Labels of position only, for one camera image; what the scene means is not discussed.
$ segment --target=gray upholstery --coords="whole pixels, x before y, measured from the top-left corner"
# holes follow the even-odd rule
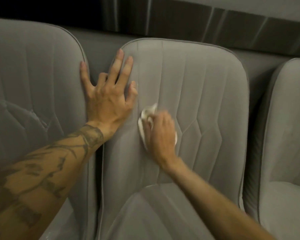
[[[156,102],[175,119],[176,153],[236,205],[241,198],[248,125],[248,80],[230,51],[201,43],[140,39],[130,81],[138,100],[104,145],[97,239],[213,239],[191,204],[150,159],[137,128]]]
[[[276,70],[260,105],[243,199],[276,238],[300,239],[300,58]]]
[[[82,60],[80,44],[64,29],[0,19],[0,167],[85,123]],[[42,239],[93,238],[94,163],[84,168]]]

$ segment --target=seat backrest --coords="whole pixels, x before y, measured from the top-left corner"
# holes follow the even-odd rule
[[[266,201],[276,197],[275,191],[280,193],[283,200],[284,194],[292,197],[292,191],[288,188],[297,189],[298,186],[300,58],[289,60],[277,68],[260,104],[248,143],[243,187],[245,210],[261,222],[260,209],[270,204]],[[273,204],[283,204],[280,198]]]
[[[78,41],[48,24],[0,19],[0,167],[79,129],[86,122]],[[92,239],[96,216],[94,160],[85,167],[52,238],[76,229]],[[67,221],[75,216],[70,229]]]
[[[241,62],[224,48],[175,40],[134,40],[122,49],[125,58],[134,58],[129,80],[137,82],[138,99],[104,146],[101,235],[132,194],[172,182],[150,159],[138,134],[142,109],[154,103],[175,120],[177,155],[239,205],[249,104]]]

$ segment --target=hand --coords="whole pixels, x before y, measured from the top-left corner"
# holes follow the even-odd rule
[[[127,119],[138,95],[136,82],[132,81],[128,88],[127,99],[124,98],[124,88],[133,65],[131,56],[127,58],[116,82],[123,59],[124,52],[119,49],[110,74],[100,73],[96,86],[90,82],[87,65],[84,62],[81,62],[80,65],[80,76],[86,91],[87,124],[98,127],[102,131],[105,141],[109,140]]]
[[[153,127],[143,120],[144,135],[149,152],[163,170],[168,171],[181,159],[175,154],[176,130],[174,120],[167,111],[151,115]]]

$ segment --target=gray seat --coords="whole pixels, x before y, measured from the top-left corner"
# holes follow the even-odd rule
[[[245,210],[279,240],[300,239],[300,58],[273,74],[247,154]]]
[[[78,41],[60,27],[0,19],[0,167],[85,122]],[[94,159],[42,239],[93,239]]]
[[[249,91],[230,51],[213,45],[140,39],[123,46],[138,84],[132,115],[104,145],[97,239],[213,239],[180,189],[150,159],[137,119],[154,103],[176,122],[176,153],[242,206]]]

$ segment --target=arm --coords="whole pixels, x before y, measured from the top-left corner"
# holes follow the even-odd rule
[[[170,175],[216,239],[274,240],[257,222],[190,170],[174,152],[174,121],[168,112],[144,121],[146,141],[154,160]]]
[[[88,122],[80,130],[0,169],[0,240],[39,239],[91,155],[129,116],[137,96],[132,82],[124,98],[132,57],[115,84],[123,57],[119,50],[109,76],[101,73],[96,87],[81,63]]]

